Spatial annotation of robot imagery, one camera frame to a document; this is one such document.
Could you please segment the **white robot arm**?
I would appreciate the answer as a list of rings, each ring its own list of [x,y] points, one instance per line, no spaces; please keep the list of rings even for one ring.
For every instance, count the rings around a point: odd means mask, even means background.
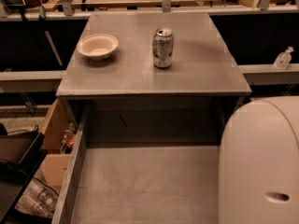
[[[262,98],[239,108],[221,146],[193,159],[204,196],[192,224],[299,224],[298,98]]]

